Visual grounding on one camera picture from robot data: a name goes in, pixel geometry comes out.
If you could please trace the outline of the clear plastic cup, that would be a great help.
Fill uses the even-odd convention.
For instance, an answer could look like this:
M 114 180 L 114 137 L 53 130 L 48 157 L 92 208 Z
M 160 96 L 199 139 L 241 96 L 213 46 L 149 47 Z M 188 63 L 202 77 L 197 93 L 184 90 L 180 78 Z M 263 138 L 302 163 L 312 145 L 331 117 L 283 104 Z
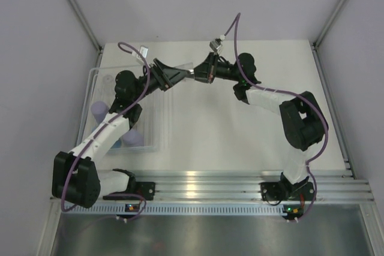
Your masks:
M 175 68 L 188 72 L 188 75 L 182 80 L 183 82 L 189 82 L 194 80 L 194 64 L 192 62 L 177 65 L 175 66 Z
M 107 74 L 105 76 L 103 76 L 102 78 L 102 87 L 104 89 L 114 89 L 115 87 L 115 78 L 110 75 L 110 74 Z

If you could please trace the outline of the lilac plastic cup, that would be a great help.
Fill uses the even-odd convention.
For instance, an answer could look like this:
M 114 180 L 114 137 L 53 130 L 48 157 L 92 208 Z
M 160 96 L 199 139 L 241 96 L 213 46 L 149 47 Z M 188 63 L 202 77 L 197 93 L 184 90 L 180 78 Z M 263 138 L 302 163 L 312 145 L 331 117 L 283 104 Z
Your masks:
M 102 123 L 109 111 L 109 106 L 103 101 L 96 101 L 91 105 L 91 114 L 97 124 Z
M 128 147 L 142 147 L 145 144 L 144 137 L 135 129 L 131 129 L 122 136 L 122 142 Z

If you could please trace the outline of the blue plastic cup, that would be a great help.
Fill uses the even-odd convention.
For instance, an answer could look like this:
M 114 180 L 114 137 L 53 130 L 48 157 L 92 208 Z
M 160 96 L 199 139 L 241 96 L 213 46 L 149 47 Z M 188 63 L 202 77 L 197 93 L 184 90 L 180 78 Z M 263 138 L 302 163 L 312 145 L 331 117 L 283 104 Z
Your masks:
M 113 146 L 111 147 L 111 149 L 121 149 L 122 147 L 124 147 L 124 144 L 123 144 L 122 139 L 119 138 L 119 139 L 113 144 Z

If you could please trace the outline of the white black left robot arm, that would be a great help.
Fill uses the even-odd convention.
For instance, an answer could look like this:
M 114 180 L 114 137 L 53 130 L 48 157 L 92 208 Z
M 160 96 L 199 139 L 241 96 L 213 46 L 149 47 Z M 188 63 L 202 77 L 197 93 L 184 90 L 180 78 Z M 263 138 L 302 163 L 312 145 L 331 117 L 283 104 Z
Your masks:
M 136 195 L 132 172 L 121 168 L 99 170 L 98 163 L 139 120 L 141 99 L 157 89 L 166 91 L 191 76 L 190 70 L 168 67 L 158 59 L 145 65 L 141 77 L 130 70 L 116 75 L 114 102 L 98 127 L 81 144 L 55 156 L 52 195 L 60 199 L 62 211 L 68 211 L 66 202 L 90 208 L 100 197 L 129 200 Z

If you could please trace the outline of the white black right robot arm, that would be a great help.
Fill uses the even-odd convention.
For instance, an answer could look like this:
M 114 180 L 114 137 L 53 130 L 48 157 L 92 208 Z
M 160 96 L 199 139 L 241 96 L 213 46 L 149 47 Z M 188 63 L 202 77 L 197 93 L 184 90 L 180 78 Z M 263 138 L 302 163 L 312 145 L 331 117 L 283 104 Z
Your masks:
M 291 147 L 287 166 L 276 182 L 261 184 L 262 199 L 276 205 L 286 200 L 314 200 L 317 183 L 310 163 L 324 152 L 329 125 L 314 95 L 261 87 L 256 79 L 256 65 L 249 53 L 241 53 L 234 64 L 211 52 L 194 68 L 194 79 L 212 83 L 215 79 L 235 82 L 237 100 L 258 106 L 280 117 L 284 136 Z

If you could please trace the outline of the aluminium frame rail left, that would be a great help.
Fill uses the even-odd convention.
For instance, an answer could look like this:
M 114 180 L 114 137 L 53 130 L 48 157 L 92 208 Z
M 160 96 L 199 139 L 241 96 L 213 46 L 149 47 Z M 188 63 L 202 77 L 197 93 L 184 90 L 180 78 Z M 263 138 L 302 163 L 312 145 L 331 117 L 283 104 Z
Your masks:
M 88 40 L 91 42 L 92 46 L 94 49 L 97 51 L 97 53 L 101 53 L 102 51 L 102 46 L 100 42 L 97 40 L 88 20 L 86 19 L 79 3 L 77 0 L 66 0 L 74 13 L 75 17 L 77 18 L 77 21 L 80 23 L 83 31 L 85 32 Z

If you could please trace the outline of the aluminium frame rail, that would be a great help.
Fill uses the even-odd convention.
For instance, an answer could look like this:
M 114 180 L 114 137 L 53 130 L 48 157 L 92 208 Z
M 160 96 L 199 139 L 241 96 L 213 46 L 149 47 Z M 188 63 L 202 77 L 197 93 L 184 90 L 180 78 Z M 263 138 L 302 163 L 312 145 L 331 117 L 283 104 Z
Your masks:
M 91 42 L 92 46 L 94 49 L 97 51 L 97 53 L 101 53 L 102 51 L 102 46 L 100 42 L 97 40 L 88 20 L 86 19 L 79 3 L 77 0 L 66 0 L 74 13 L 75 17 L 77 18 L 77 21 L 80 23 L 83 31 L 85 32 L 88 40 Z
M 333 6 L 331 12 L 329 13 L 326 21 L 324 22 L 321 30 L 319 31 L 317 37 L 312 42 L 312 48 L 314 51 L 318 51 L 320 46 L 322 45 L 324 39 L 329 34 L 331 28 L 335 25 L 337 19 L 340 17 L 343 12 L 345 6 L 347 5 L 349 0 L 336 0 L 335 5 Z

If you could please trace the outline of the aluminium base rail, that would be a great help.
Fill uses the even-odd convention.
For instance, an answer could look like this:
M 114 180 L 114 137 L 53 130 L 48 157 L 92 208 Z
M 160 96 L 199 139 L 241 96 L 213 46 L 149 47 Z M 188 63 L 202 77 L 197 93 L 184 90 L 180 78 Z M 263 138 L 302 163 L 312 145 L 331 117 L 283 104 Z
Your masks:
M 136 171 L 123 169 L 54 172 L 52 195 L 63 205 L 90 208 L 100 201 L 307 204 L 374 200 L 366 180 L 351 171 L 321 172 L 291 184 L 277 171 Z

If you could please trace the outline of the aluminium frame rail right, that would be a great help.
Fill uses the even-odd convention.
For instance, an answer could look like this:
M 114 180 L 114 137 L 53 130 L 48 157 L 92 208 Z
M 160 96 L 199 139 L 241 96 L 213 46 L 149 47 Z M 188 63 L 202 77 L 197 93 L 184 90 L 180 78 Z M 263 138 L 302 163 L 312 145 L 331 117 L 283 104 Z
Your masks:
M 345 6 L 347 5 L 349 0 L 336 0 L 335 5 L 333 6 L 331 12 L 329 13 L 326 21 L 324 22 L 321 30 L 319 31 L 317 37 L 312 42 L 312 48 L 314 51 L 318 51 L 320 46 L 322 45 L 324 39 L 329 34 L 331 28 L 335 25 L 337 19 L 340 17 L 343 12 Z

